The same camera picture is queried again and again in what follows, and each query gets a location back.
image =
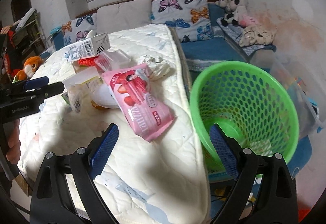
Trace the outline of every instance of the orange plush toy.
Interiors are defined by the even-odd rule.
[[[24,63],[24,69],[20,70],[14,77],[14,82],[31,78],[39,66],[43,63],[40,56],[30,57]]]

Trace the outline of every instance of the white quilt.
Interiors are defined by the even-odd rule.
[[[135,135],[119,109],[100,111],[85,102],[71,111],[60,95],[47,99],[40,112],[21,119],[20,170],[35,181],[45,154],[73,153],[101,135],[110,123],[119,127],[118,142],[95,184],[120,223],[199,224],[208,214],[208,183],[200,140],[192,126],[182,79],[180,58],[165,25],[148,25],[110,34],[112,49],[135,61],[141,55],[161,56],[170,62],[168,76],[152,82],[153,94],[167,104],[175,122],[151,143]],[[50,83],[74,74],[65,49],[56,51],[33,78]],[[84,211],[71,175],[67,181],[76,208]]]

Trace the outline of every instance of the butterfly pillow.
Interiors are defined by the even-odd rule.
[[[65,46],[85,39],[87,34],[92,30],[96,30],[97,14],[89,14],[71,20],[61,27]]]
[[[175,28],[181,42],[214,37],[207,0],[155,0],[151,20]]]

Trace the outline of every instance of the laundry basket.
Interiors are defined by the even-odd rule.
[[[256,66],[238,61],[210,66],[194,82],[190,110],[209,169],[224,171],[208,133],[214,123],[258,155],[279,152],[289,162],[296,150],[299,122],[293,102]]]

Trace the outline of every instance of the strawberry image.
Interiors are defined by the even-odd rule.
[[[131,98],[131,96],[126,96],[124,98],[124,102],[129,106],[134,106],[135,105],[135,101]]]
[[[123,85],[120,85],[119,88],[118,88],[118,93],[119,94],[126,94],[127,90],[124,88]]]

